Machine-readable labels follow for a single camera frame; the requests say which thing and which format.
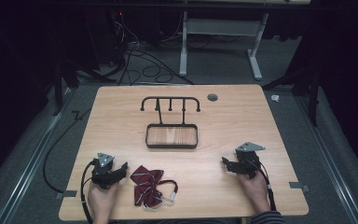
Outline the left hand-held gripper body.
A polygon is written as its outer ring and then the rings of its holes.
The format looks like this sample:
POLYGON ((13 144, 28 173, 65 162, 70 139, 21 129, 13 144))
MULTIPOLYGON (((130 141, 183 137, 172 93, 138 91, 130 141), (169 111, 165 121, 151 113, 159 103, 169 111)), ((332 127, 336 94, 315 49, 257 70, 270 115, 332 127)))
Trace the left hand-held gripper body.
POLYGON ((117 182, 117 175, 112 170, 115 157, 102 152, 97 153, 97 159, 91 172, 91 181, 101 189, 109 189, 117 182))

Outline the person's right hand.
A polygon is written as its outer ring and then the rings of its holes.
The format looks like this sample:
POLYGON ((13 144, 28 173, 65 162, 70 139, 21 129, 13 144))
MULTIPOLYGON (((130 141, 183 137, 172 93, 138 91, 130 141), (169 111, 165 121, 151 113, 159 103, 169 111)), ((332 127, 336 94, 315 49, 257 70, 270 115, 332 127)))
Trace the person's right hand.
POLYGON ((261 214, 270 211, 267 183, 264 176, 257 172, 253 178, 249 178, 247 175, 238 175, 238 179, 255 212, 261 214))

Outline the grey tape strip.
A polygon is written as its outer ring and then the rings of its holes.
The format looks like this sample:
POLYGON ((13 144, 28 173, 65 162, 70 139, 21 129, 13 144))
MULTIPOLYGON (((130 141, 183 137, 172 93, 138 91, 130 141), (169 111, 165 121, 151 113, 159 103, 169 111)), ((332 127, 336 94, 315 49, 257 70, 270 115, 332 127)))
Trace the grey tape strip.
POLYGON ((303 192, 310 191, 310 187, 302 184, 301 182, 289 182, 289 186, 291 189, 301 189, 303 192))
POLYGON ((77 194, 77 190, 65 190, 63 192, 57 192, 55 199, 60 200, 65 197, 75 198, 77 194))

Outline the person's left hand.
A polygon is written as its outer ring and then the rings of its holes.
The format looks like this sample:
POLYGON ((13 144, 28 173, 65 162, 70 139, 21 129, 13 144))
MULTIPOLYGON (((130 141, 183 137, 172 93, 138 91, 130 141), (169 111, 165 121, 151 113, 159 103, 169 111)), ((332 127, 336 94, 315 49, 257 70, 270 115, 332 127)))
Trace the person's left hand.
POLYGON ((116 200, 118 184, 112 185, 109 189, 102 189, 99 185, 89 185, 89 205, 95 216, 110 216, 116 200))

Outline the black metal hook rack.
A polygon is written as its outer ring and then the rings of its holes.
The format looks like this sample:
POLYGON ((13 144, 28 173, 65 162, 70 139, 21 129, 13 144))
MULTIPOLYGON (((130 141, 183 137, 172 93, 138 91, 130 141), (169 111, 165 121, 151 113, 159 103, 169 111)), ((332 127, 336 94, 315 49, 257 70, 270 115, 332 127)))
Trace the black metal hook rack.
POLYGON ((187 104, 200 112, 200 100, 193 96, 146 96, 141 102, 145 111, 154 103, 158 120, 146 126, 145 144, 148 148, 194 149, 199 143, 199 128, 186 121, 187 104))

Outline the dark red striped bow tie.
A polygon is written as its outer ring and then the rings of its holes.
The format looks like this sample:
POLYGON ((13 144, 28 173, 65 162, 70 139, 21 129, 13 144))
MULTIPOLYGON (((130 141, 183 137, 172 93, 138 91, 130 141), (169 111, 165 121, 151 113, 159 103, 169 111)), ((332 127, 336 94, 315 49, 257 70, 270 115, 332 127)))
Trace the dark red striped bow tie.
POLYGON ((163 170, 148 170, 143 165, 139 166, 132 174, 134 183, 134 205, 144 209, 157 210, 164 205, 172 205, 178 192, 178 185, 174 180, 163 180, 163 170), (173 184, 173 191, 169 198, 165 197, 158 186, 173 184))

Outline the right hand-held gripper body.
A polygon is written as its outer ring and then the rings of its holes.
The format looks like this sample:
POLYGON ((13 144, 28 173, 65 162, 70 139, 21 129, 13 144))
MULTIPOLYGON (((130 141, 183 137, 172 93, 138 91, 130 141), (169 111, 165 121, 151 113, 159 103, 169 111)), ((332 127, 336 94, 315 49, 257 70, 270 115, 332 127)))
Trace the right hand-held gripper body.
POLYGON ((257 171, 261 168, 261 162, 256 152, 265 149, 265 147, 251 142, 245 142, 237 147, 235 149, 239 163, 237 173, 254 178, 257 171))

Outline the black metal stand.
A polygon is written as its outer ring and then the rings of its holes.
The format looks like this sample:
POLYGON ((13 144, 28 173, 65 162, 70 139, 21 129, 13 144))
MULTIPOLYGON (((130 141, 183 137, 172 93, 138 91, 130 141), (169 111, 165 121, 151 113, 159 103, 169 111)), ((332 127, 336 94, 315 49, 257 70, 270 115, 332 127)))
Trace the black metal stand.
POLYGON ((55 92, 55 111, 54 116, 57 116, 63 111, 63 96, 62 83, 65 82, 70 89, 77 89, 79 80, 77 79, 77 71, 81 71, 99 79, 104 82, 115 82, 114 79, 104 77, 97 72, 81 66, 69 59, 59 59, 54 67, 54 92, 55 92))
POLYGON ((263 85, 264 91, 269 91, 280 85, 292 83, 292 94, 294 96, 309 96, 308 116, 313 126, 317 126, 316 110, 319 91, 319 73, 312 67, 304 67, 299 70, 289 73, 286 76, 280 77, 271 81, 269 84, 263 85))

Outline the white metal desk frame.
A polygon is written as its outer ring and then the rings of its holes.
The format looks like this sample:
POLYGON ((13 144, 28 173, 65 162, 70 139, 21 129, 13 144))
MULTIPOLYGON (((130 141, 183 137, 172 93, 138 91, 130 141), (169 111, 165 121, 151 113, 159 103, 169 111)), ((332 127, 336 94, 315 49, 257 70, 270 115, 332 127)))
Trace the white metal desk frame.
POLYGON ((247 50, 247 57, 251 65, 254 79, 261 80, 262 74, 256 59, 257 50, 264 34, 269 18, 264 13, 259 20, 233 21, 218 19, 190 19, 187 12, 182 13, 182 47, 180 54, 179 75, 186 76, 187 72, 187 36, 188 35, 230 35, 251 36, 255 39, 254 46, 247 50))

